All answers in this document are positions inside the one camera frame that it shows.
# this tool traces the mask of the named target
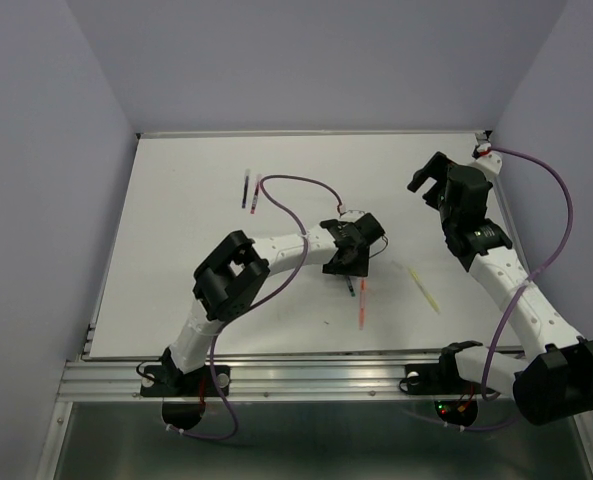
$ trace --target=white table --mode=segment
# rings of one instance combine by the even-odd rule
[[[349,209],[381,222],[389,248],[372,260],[367,316],[358,329],[358,298],[343,279],[306,267],[264,307],[233,322],[220,354],[319,353],[440,348],[488,343],[500,312],[444,243],[438,213],[406,186],[440,150],[472,161],[473,133],[291,135],[144,139],[120,221],[96,318],[93,359],[155,357],[189,312],[196,266],[231,231],[249,237],[296,230],[262,198],[255,215],[241,208],[245,169],[310,176],[332,185]],[[316,186],[275,181],[267,188],[308,226],[335,218],[336,203]],[[505,228],[496,197],[488,216]],[[415,269],[437,313],[408,272]],[[286,274],[270,278],[263,295]],[[501,344],[518,345],[511,330]]]

